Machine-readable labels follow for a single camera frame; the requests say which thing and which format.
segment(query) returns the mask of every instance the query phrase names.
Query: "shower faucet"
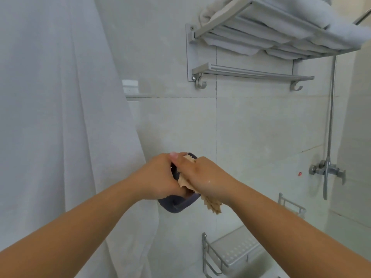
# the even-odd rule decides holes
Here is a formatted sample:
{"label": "shower faucet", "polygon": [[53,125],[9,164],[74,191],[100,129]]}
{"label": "shower faucet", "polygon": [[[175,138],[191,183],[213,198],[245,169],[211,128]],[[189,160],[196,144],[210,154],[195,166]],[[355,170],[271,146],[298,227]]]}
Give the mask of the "shower faucet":
{"label": "shower faucet", "polygon": [[338,168],[336,164],[332,164],[330,157],[327,157],[326,160],[322,160],[318,165],[310,166],[309,174],[310,175],[319,174],[321,176],[325,176],[325,180],[323,182],[323,198],[325,200],[327,200],[327,186],[329,174],[340,177],[342,180],[342,185],[346,183],[346,170],[342,170]]}

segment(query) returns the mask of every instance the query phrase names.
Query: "wall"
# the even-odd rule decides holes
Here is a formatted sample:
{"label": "wall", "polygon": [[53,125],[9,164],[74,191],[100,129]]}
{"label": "wall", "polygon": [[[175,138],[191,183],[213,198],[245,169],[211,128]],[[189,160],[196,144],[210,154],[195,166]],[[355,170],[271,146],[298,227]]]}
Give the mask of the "wall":
{"label": "wall", "polygon": [[[365,1],[365,10],[371,0]],[[371,19],[366,21],[371,26]],[[371,260],[371,42],[357,52],[338,165],[345,186],[335,183],[326,232]]]}
{"label": "wall", "polygon": [[[96,0],[121,78],[138,82],[140,98],[129,101],[146,159],[170,151],[207,156],[275,201],[282,192],[307,208],[308,222],[324,229],[329,202],[322,199],[322,178],[310,176],[308,168],[324,157],[331,58],[300,64],[299,74],[316,76],[300,92],[290,92],[288,83],[214,75],[205,76],[205,90],[195,90],[187,81],[185,23],[198,23],[200,11],[211,2]],[[361,7],[356,0],[342,7],[343,2],[333,0],[351,18],[363,9],[363,0]],[[198,54],[200,64],[292,70],[292,62],[263,53],[247,57],[201,44]],[[339,59],[335,153],[353,62],[353,54]],[[202,232],[213,241],[242,225],[228,207],[222,212],[213,215],[202,201],[178,215],[159,206],[160,226],[149,254],[153,277],[204,277]]]}

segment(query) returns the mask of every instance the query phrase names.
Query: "towel hook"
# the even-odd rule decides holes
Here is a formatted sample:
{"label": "towel hook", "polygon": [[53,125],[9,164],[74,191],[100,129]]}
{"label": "towel hook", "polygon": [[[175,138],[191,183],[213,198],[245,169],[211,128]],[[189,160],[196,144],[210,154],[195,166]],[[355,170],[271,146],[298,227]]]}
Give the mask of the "towel hook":
{"label": "towel hook", "polygon": [[192,76],[192,80],[196,83],[196,88],[200,88],[201,90],[203,90],[207,86],[207,81],[202,81],[201,83],[201,78],[202,73],[197,73],[196,75]]}
{"label": "towel hook", "polygon": [[303,89],[303,86],[300,86],[299,88],[296,88],[296,84],[299,83],[299,81],[291,81],[290,84],[290,91],[301,91]]}

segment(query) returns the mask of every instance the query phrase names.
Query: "fingernail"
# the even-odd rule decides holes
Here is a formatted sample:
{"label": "fingernail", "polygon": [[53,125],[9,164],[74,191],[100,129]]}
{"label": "fingernail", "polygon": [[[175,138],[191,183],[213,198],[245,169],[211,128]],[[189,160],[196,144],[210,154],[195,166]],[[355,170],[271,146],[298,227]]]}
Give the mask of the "fingernail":
{"label": "fingernail", "polygon": [[178,153],[176,153],[176,152],[170,152],[170,157],[172,157],[172,158],[178,158]]}

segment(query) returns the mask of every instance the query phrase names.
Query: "right hand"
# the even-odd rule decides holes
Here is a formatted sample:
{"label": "right hand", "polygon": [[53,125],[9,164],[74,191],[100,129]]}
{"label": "right hand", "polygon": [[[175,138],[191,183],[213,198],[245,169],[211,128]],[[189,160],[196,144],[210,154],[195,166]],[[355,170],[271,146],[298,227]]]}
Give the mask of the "right hand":
{"label": "right hand", "polygon": [[235,186],[241,183],[206,157],[197,158],[196,162],[192,163],[183,157],[185,155],[187,153],[171,152],[169,158],[197,191],[228,205]]}

